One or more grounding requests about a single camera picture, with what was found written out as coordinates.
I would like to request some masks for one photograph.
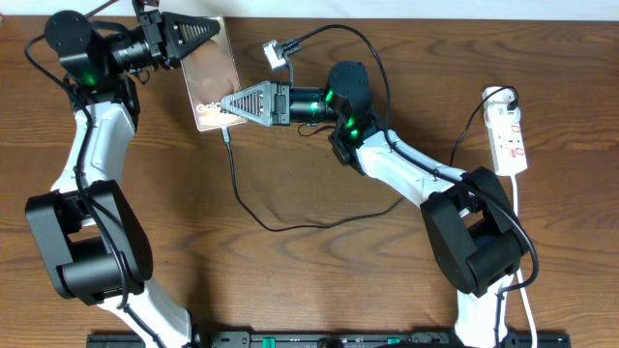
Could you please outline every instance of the white cable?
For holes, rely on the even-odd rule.
[[[512,179],[512,201],[514,204],[514,214],[518,216],[518,186],[516,183],[516,175],[510,176]],[[518,282],[524,281],[522,278],[522,270],[518,269],[516,272]],[[526,296],[526,289],[520,288],[520,296],[522,297],[522,304],[524,305],[524,311],[526,312],[526,319],[529,321],[529,329],[531,330],[531,348],[538,348],[538,332],[535,329],[535,321],[533,321],[533,312],[531,311],[531,304],[529,304],[529,298]]]

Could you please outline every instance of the white background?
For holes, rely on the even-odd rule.
[[[86,13],[103,0],[0,0],[2,15]],[[161,0],[160,9],[184,15],[253,17],[475,18],[619,20],[619,0]],[[133,15],[120,0],[101,15]]]

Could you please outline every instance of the wooden surface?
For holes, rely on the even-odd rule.
[[[47,192],[66,161],[74,120],[62,91],[23,56],[45,18],[0,28],[0,346],[80,347],[92,332],[125,331],[112,315],[54,292],[23,207]],[[132,20],[123,19],[133,25]],[[261,45],[298,37],[323,20],[229,19],[243,86],[269,72]],[[565,330],[574,347],[619,340],[619,24],[346,20],[366,33],[393,90],[393,129],[447,161],[490,84],[520,92],[530,169],[520,175],[521,220],[540,254],[528,288],[540,330]],[[56,75],[51,50],[34,54]],[[366,63],[376,107],[384,89],[368,50],[331,31],[294,56],[296,83],[322,86],[339,60]],[[419,210],[332,230],[263,231],[234,200],[217,131],[195,129],[182,73],[138,86],[138,132],[123,191],[146,230],[155,277],[204,324],[257,331],[396,331],[452,326],[456,291],[432,257]],[[270,225],[333,221],[380,211],[398,195],[342,167],[326,135],[243,125],[231,130],[239,187]],[[481,118],[456,165],[491,167]],[[504,182],[509,190],[509,183]],[[525,258],[523,270],[530,271]],[[527,330],[519,294],[508,323]]]

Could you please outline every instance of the wooden table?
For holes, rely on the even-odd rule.
[[[24,218],[26,199],[47,192],[60,174],[75,129],[67,97],[23,55],[45,20],[7,17],[0,28],[3,347],[83,347],[89,333],[127,329],[106,312],[56,295]],[[242,85],[285,78],[270,73],[263,43],[328,22],[229,19]],[[341,22],[366,33],[380,52],[393,91],[393,129],[438,160],[448,160],[487,85],[517,87],[529,160],[518,176],[521,220],[541,260],[540,277],[528,289],[538,328],[567,331],[574,347],[615,346],[619,24]],[[45,44],[34,55],[62,73]],[[324,85],[330,67],[345,59],[366,64],[382,110],[378,69],[365,45],[346,32],[304,44],[293,58],[297,85]],[[138,94],[142,112],[123,191],[150,239],[155,277],[202,323],[257,331],[454,324],[456,291],[436,266],[417,208],[405,203],[386,217],[331,230],[265,232],[234,199],[220,133],[196,131],[182,73],[155,73]],[[398,198],[341,166],[326,135],[301,138],[292,127],[249,124],[231,132],[240,192],[272,226],[377,212]],[[481,117],[456,165],[491,167]],[[525,257],[526,275],[530,266]],[[507,317],[511,326],[528,330],[518,294],[510,296]]]

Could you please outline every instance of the white power strip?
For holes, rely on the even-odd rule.
[[[486,98],[501,87],[488,87],[482,94]],[[510,176],[527,168],[524,142],[520,128],[520,108],[508,110],[514,101],[514,92],[505,89],[484,103],[484,122],[490,138],[492,162],[496,175]]]

